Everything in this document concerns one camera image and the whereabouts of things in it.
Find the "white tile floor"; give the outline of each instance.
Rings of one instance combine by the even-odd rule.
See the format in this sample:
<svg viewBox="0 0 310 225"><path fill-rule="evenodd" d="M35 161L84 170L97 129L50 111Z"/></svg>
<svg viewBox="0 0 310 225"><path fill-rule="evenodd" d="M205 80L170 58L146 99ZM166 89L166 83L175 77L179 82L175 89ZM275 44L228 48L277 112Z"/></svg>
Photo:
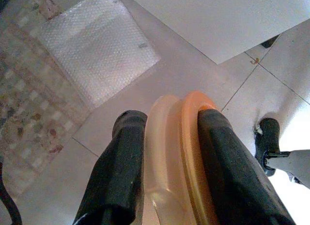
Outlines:
<svg viewBox="0 0 310 225"><path fill-rule="evenodd" d="M183 97L200 90L209 95L253 154L253 126L264 116L279 120L281 150L310 148L310 20L282 34L270 49L254 47L215 65L133 1L124 2L161 61L153 74L95 110L17 202L25 225L70 225L117 116L127 109L147 113L164 94ZM256 58L260 63L252 64ZM270 180L296 224L309 224L310 190L289 182L282 171ZM158 224L150 202L146 205L144 224ZM9 224L2 205L0 224Z"/></svg>

